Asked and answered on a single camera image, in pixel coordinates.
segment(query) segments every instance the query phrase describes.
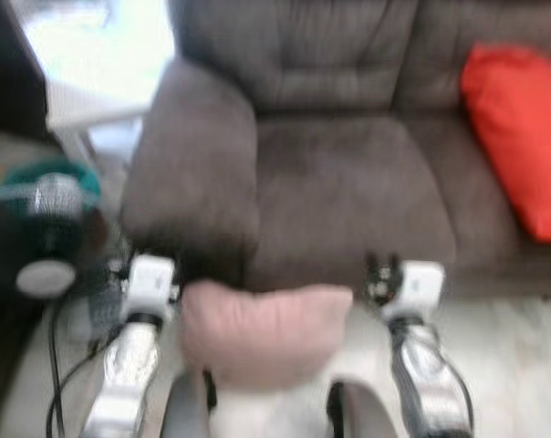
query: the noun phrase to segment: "white floor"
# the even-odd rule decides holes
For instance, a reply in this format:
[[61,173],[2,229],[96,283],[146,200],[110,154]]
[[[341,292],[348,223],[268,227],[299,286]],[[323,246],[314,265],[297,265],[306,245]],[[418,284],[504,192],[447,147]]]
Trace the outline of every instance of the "white floor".
[[[470,387],[476,436],[551,438],[551,301],[453,301],[444,303],[436,319],[443,343]],[[46,338],[45,324],[35,334],[16,379],[0,438],[44,437],[51,394]],[[158,436],[170,383],[182,368],[174,327],[164,331],[161,344],[163,359],[151,388],[147,438]],[[63,345],[63,368],[83,354],[80,346]],[[97,362],[67,390],[64,404],[70,437],[78,436],[99,371]],[[213,438],[322,438],[327,428],[327,388],[338,375],[362,379],[377,390],[400,436],[406,436],[390,376],[388,334],[371,315],[355,308],[342,351],[313,381],[291,391],[263,395],[220,393],[219,409],[212,418]]]

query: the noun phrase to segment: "couch armrest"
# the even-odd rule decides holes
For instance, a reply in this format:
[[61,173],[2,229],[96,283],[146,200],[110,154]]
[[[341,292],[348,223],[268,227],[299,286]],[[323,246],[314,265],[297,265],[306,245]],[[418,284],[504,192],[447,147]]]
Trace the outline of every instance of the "couch armrest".
[[231,84],[193,63],[167,68],[130,168],[121,225],[138,247],[203,254],[255,244],[256,123]]

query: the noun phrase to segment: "seat cushion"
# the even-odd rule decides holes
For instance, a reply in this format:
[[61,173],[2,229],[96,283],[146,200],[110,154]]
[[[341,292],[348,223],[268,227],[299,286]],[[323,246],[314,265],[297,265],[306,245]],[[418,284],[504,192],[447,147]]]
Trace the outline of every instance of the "seat cushion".
[[389,117],[261,120],[253,290],[362,287],[366,255],[450,262],[455,243],[416,144]]
[[457,241],[456,271],[551,276],[551,245],[517,222],[468,120],[460,114],[404,115],[442,191]]

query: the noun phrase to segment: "brown couch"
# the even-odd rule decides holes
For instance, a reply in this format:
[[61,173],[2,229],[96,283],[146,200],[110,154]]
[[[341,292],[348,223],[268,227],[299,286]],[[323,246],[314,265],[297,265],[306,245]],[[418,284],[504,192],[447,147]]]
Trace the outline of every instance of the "brown couch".
[[171,1],[168,67],[121,221],[187,277],[361,287],[365,258],[448,266],[454,295],[551,296],[458,79],[476,42],[551,56],[551,0]]

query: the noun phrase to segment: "wire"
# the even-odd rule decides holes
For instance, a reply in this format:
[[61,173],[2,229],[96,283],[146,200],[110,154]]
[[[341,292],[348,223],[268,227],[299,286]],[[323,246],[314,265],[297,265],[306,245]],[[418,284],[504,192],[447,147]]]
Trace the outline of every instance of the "wire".
[[111,335],[107,342],[103,344],[101,347],[93,348],[89,351],[89,354],[77,364],[75,364],[67,373],[63,381],[59,383],[59,392],[56,392],[53,394],[53,398],[50,401],[50,404],[48,405],[48,411],[47,411],[47,418],[46,418],[46,424],[45,424],[45,433],[47,438],[53,438],[53,417],[55,415],[55,409],[57,406],[57,401],[62,402],[62,391],[67,387],[67,385],[71,382],[71,380],[86,366],[88,365],[92,360],[94,360],[101,352],[105,351],[111,343],[117,338],[118,334],[120,333],[120,330],[118,328],[115,328],[111,331]]
[[57,323],[60,311],[63,308],[64,299],[61,298],[55,304],[53,314],[48,328],[48,350],[50,356],[50,372],[53,379],[53,398],[55,400],[55,411],[57,413],[58,437],[65,438],[65,422],[63,421],[63,405],[60,397],[60,377],[58,375],[58,357],[57,357]]

